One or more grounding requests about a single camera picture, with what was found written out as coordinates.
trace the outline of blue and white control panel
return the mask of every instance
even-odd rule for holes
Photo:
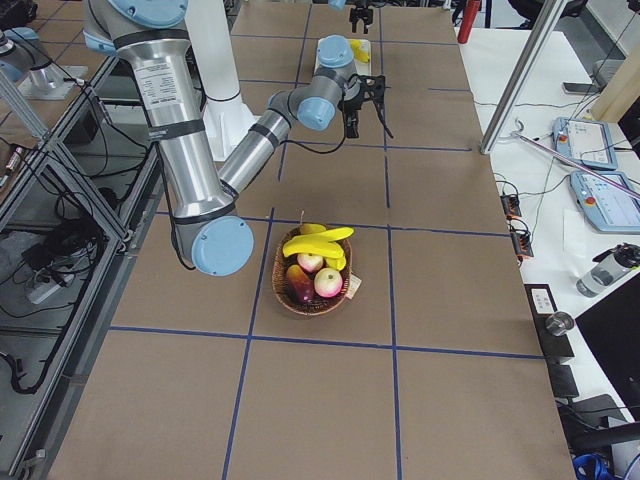
[[[603,122],[560,117],[553,125],[555,149],[593,170],[618,168],[609,126]]]
[[[622,172],[601,173],[631,190],[631,182]],[[571,173],[578,205],[587,220],[600,232],[640,234],[640,202],[608,183],[582,171]]]

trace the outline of black bag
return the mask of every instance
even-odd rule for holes
[[[36,18],[37,10],[33,0],[0,0],[0,29],[24,27]]]

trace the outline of power socket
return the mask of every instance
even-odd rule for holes
[[[68,267],[60,267],[59,270],[61,272],[60,276],[67,285],[69,285],[75,278],[75,274],[73,273],[63,273],[70,270],[71,268]],[[33,288],[27,292],[27,300],[34,305],[39,305],[61,288],[62,285],[58,284],[58,282],[53,279],[50,279],[48,282],[36,282]]]

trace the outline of water bottle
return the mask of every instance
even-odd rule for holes
[[[602,252],[593,261],[598,264],[576,283],[576,288],[585,297],[595,297],[632,269],[638,268],[640,266],[640,247],[623,243]]]

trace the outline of woven bowl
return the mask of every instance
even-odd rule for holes
[[[311,302],[301,304],[292,300],[288,295],[287,281],[285,278],[287,269],[296,263],[296,255],[291,255],[289,258],[285,258],[282,254],[283,245],[296,235],[300,235],[299,228],[294,228],[287,233],[278,244],[276,258],[273,264],[273,273],[271,276],[273,291],[276,294],[278,301],[292,312],[307,316],[328,313],[336,309],[338,305],[344,301],[347,289],[349,288],[349,277],[351,275],[351,245],[349,244],[349,240],[345,238],[344,240],[338,240],[337,242],[344,250],[345,257],[347,258],[347,266],[340,272],[340,275],[342,276],[342,289],[340,290],[340,293],[332,298],[323,298],[316,294]]]

